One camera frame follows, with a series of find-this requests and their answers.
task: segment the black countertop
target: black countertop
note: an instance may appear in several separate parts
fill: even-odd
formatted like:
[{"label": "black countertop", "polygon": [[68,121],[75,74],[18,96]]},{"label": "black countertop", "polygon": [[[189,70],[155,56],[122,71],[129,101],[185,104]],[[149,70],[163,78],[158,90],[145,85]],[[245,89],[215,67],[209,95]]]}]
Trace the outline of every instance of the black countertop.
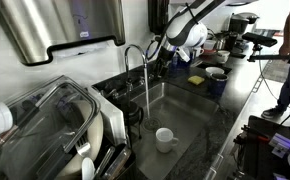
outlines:
[{"label": "black countertop", "polygon": [[[208,93],[209,79],[206,78],[204,69],[191,67],[188,70],[179,71],[176,77],[167,76],[163,79],[165,82],[210,99],[219,105],[219,109],[206,128],[199,133],[165,179],[203,179],[205,177],[260,76],[259,63],[247,61],[251,53],[250,47],[243,52],[246,55],[245,58],[229,57],[224,64],[224,67],[232,70],[228,74],[229,79],[220,98],[214,98]],[[214,59],[213,55],[199,57],[199,60],[208,63],[215,63]],[[263,68],[267,61],[260,63]],[[187,79],[194,75],[204,77],[205,81],[198,86],[189,83]],[[121,77],[111,79],[121,82]],[[138,172],[137,176],[137,179],[146,179],[141,172]]]}]

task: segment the sink drain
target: sink drain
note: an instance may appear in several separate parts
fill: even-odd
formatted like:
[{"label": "sink drain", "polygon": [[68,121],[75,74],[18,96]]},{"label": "sink drain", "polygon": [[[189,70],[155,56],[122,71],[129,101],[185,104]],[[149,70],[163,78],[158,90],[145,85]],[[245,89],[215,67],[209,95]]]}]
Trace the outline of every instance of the sink drain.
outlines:
[{"label": "sink drain", "polygon": [[155,117],[144,119],[143,127],[146,131],[156,132],[157,129],[162,127],[162,123]]}]

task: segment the yellow sponge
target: yellow sponge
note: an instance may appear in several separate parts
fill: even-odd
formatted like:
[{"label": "yellow sponge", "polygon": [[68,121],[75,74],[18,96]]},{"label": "yellow sponge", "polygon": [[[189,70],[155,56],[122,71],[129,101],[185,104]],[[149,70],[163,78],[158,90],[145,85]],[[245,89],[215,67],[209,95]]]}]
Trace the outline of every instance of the yellow sponge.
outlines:
[{"label": "yellow sponge", "polygon": [[199,76],[192,76],[188,78],[188,82],[193,83],[195,85],[199,85],[200,83],[204,82],[204,78],[199,77]]}]

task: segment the shoe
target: shoe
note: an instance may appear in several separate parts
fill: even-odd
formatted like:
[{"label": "shoe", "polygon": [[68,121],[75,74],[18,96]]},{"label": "shoe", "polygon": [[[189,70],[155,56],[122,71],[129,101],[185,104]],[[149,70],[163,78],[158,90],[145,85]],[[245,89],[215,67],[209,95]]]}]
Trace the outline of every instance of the shoe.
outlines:
[{"label": "shoe", "polygon": [[266,119],[273,119],[275,117],[282,116],[283,114],[284,114],[284,111],[275,107],[275,108],[271,108],[271,109],[263,111],[262,117]]}]

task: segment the faucet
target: faucet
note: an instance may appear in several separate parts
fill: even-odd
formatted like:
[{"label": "faucet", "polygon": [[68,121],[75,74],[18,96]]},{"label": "faucet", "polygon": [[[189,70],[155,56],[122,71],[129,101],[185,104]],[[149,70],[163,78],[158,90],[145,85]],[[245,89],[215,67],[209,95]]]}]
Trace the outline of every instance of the faucet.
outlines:
[{"label": "faucet", "polygon": [[126,77],[127,77],[126,78],[127,92],[130,92],[133,89],[132,80],[129,77],[129,63],[128,63],[128,51],[129,51],[129,49],[131,47],[136,48],[141,53],[141,56],[143,58],[144,70],[145,71],[147,70],[147,60],[145,58],[145,54],[144,54],[142,48],[137,46],[137,45],[134,45],[134,44],[128,45],[127,48],[125,49],[125,67],[126,67]]}]

